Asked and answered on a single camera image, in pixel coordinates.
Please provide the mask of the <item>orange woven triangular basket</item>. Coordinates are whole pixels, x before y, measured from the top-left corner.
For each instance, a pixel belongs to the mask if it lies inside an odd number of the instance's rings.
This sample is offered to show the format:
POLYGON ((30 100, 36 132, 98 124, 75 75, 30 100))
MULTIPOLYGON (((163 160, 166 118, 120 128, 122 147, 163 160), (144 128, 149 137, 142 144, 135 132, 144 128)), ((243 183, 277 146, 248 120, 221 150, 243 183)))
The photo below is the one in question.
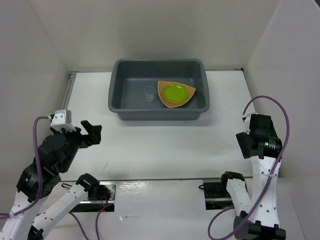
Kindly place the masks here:
POLYGON ((183 84, 183 83, 180 83, 180 82, 173 82, 173 81, 164 81, 164 80, 159 80, 158 83, 157 83, 157 91, 158 91, 158 96, 161 100, 161 102, 167 107, 167 108, 178 108, 178 107, 181 107, 183 105, 185 105, 195 94, 196 92, 196 89, 192 86, 189 86, 189 85, 186 85, 186 84, 183 84), (170 103, 168 101, 166 101, 162 95, 162 90, 163 88, 166 86, 166 85, 169 85, 169 84, 182 84, 184 85, 187 90, 188 90, 188 98, 182 102, 182 103, 178 103, 178 104, 174 104, 174 103, 170 103))

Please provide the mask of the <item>green round plate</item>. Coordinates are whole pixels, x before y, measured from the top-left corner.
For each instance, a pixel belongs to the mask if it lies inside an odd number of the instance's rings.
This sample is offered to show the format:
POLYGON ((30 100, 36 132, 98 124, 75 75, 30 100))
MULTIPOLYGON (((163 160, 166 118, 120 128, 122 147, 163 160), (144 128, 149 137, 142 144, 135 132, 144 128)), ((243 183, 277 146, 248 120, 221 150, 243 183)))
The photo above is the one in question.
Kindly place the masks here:
POLYGON ((183 103, 189 96, 188 89, 180 83, 171 83, 162 90, 164 99, 172 104, 183 103))

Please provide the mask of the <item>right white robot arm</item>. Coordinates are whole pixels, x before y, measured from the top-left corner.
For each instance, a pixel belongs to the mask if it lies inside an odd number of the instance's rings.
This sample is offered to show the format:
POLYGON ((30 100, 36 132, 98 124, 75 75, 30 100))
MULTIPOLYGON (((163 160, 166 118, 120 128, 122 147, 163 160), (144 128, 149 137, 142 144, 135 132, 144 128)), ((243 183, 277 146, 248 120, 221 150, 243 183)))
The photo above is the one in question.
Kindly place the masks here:
POLYGON ((236 134, 244 159, 252 164, 252 193, 242 174, 226 171, 219 191, 231 197, 236 216, 233 229, 237 240, 284 240, 277 210, 277 181, 281 166, 276 159, 282 150, 272 119, 250 114, 244 119, 245 131, 236 134))

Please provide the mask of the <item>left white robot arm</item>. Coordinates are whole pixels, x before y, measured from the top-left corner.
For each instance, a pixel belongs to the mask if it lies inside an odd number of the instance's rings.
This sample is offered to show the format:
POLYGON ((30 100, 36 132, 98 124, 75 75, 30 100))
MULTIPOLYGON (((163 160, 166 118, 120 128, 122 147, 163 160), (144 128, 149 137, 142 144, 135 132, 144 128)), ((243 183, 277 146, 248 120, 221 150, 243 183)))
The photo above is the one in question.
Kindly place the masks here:
POLYGON ((37 117, 32 127, 34 148, 33 163, 26 167, 16 185, 17 191, 10 213, 1 216, 5 224, 0 231, 2 240, 43 240, 53 227, 77 204, 88 199, 94 200, 100 193, 100 182, 89 173, 81 175, 70 190, 55 204, 39 214, 53 188, 61 181, 60 174, 66 173, 79 149, 85 149, 101 142, 101 125, 81 121, 81 129, 60 131, 50 128, 42 145, 38 145, 37 117))

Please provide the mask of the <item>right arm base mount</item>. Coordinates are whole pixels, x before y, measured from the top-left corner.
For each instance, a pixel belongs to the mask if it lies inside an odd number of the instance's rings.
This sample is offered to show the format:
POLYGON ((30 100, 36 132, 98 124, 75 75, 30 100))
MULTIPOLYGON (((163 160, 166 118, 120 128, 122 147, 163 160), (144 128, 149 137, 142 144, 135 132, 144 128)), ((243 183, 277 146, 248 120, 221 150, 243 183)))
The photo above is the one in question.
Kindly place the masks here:
POLYGON ((233 206, 230 195, 222 189, 222 183, 219 179, 204 179, 198 186, 204 194, 205 209, 223 210, 233 206))

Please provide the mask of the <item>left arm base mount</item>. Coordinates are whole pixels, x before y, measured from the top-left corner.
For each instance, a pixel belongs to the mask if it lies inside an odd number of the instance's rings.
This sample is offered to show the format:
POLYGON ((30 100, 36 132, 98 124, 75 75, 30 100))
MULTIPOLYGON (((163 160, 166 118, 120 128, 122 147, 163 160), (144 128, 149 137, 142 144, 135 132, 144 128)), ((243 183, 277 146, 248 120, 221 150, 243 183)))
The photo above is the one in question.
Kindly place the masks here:
POLYGON ((72 213, 95 213, 107 206, 104 212, 113 212, 116 197, 116 183, 101 181, 99 187, 90 189, 88 197, 75 206, 72 213))

